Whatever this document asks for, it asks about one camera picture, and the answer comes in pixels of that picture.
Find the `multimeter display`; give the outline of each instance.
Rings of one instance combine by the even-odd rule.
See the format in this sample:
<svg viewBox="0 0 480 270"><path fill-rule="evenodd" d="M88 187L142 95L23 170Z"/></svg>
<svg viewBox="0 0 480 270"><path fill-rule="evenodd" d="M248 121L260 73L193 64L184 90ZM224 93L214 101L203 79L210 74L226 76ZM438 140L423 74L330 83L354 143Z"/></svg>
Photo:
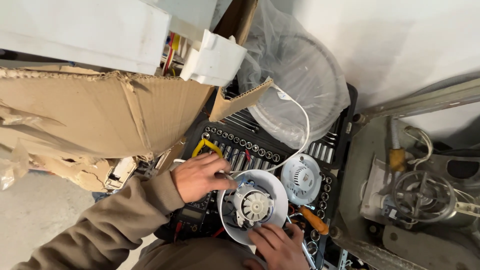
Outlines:
<svg viewBox="0 0 480 270"><path fill-rule="evenodd" d="M202 217L202 213L187 208L183 208L181 214L190 218L194 218L196 220L199 220Z"/></svg>

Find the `brown sweatshirt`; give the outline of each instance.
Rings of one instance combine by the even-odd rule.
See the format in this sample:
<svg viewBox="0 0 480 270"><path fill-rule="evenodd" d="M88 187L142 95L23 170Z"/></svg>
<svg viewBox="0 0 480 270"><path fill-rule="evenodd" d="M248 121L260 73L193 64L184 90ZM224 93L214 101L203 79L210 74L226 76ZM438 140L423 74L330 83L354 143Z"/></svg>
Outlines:
<svg viewBox="0 0 480 270"><path fill-rule="evenodd" d="M77 223L36 249L19 270L113 270L183 207L170 172L151 180L131 178L118 193L83 212ZM255 258L250 249L216 238L191 239L160 245L141 257L134 270L245 269L242 262Z"/></svg>

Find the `concrete floor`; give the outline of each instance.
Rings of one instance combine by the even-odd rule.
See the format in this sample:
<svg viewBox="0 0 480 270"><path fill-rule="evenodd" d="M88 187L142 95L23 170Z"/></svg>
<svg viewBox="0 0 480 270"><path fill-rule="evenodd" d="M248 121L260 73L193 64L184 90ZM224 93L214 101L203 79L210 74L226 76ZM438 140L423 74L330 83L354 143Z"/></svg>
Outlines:
<svg viewBox="0 0 480 270"><path fill-rule="evenodd" d="M36 247L75 224L93 203L90 192L47 174L29 173L0 191L0 270L28 260ZM119 269L131 269L141 248L155 239L153 235L145 238Z"/></svg>

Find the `person's right hand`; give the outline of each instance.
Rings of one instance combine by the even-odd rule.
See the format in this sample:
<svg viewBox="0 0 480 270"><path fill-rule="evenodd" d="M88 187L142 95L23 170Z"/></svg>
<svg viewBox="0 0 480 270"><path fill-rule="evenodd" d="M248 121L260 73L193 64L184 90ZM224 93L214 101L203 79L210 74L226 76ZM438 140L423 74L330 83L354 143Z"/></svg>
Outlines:
<svg viewBox="0 0 480 270"><path fill-rule="evenodd" d="M285 225L293 232L292 239L274 224L262 224L261 228L250 230L248 237L264 256L268 270L309 270L301 248L303 232L295 224ZM243 265L250 270L264 270L255 259L247 259Z"/></svg>
<svg viewBox="0 0 480 270"><path fill-rule="evenodd" d="M189 203L198 201L212 190L236 189L237 182L224 177L219 179L219 174L215 174L220 170L228 173L230 168L230 163L216 153L204 153L180 164L170 175L183 202Z"/></svg>

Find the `orange screwdriver handle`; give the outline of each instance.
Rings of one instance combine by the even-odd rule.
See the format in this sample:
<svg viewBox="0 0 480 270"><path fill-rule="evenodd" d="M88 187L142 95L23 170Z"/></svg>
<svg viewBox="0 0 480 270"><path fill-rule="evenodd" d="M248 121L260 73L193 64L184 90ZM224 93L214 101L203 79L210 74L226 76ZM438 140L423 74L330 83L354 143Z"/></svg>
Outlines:
<svg viewBox="0 0 480 270"><path fill-rule="evenodd" d="M299 213L310 222L310 225L315 228L320 234L328 234L328 226L325 224L319 217L315 216L310 210L305 206L299 208Z"/></svg>

